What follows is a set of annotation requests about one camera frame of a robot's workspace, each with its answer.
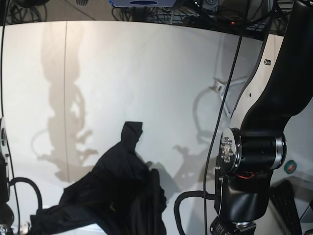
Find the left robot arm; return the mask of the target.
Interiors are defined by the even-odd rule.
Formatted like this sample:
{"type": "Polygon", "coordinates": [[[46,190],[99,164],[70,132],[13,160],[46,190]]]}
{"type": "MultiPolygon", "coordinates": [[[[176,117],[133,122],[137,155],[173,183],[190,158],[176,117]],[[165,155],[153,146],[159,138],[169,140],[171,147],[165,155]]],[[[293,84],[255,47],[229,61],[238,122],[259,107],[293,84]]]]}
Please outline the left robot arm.
{"type": "Polygon", "coordinates": [[[313,92],[313,3],[296,0],[279,50],[263,56],[250,92],[237,103],[239,124],[223,131],[215,169],[213,235],[252,235],[268,207],[270,182],[284,162],[284,129],[313,92]]]}

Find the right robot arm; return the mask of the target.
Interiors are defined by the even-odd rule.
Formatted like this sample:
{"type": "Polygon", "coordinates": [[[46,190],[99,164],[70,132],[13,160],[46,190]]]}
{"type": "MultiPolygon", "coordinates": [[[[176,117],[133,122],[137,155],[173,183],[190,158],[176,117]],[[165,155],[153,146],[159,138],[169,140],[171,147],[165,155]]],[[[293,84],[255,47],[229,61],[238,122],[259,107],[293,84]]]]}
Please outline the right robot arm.
{"type": "Polygon", "coordinates": [[[13,235],[14,214],[7,204],[10,199],[8,141],[5,121],[0,119],[0,234],[13,235]]]}

